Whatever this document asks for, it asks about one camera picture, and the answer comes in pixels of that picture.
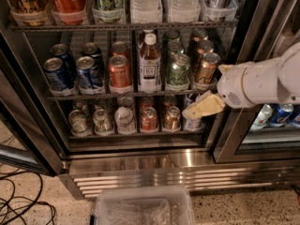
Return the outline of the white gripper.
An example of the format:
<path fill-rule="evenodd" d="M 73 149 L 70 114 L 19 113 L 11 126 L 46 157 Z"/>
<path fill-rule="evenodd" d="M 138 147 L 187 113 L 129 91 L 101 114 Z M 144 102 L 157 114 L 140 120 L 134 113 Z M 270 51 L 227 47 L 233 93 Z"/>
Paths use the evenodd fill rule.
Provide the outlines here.
<path fill-rule="evenodd" d="M 225 103 L 235 109 L 253 107 L 254 103 L 247 98 L 243 85 L 244 73 L 248 66 L 249 63 L 219 65 L 221 77 L 217 82 L 218 94 L 206 91 L 197 96 L 196 101 L 183 110 L 183 116 L 195 120 L 220 113 L 225 108 Z"/>

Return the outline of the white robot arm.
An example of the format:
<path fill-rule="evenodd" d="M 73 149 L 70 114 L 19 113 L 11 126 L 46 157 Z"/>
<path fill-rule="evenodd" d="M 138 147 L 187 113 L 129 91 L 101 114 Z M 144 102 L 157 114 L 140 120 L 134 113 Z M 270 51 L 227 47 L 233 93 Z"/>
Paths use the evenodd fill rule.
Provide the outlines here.
<path fill-rule="evenodd" d="M 280 57 L 239 65 L 221 65 L 217 93 L 205 92 L 183 110 L 186 119 L 220 113 L 226 105 L 234 109 L 264 103 L 300 103 L 300 43 Z"/>

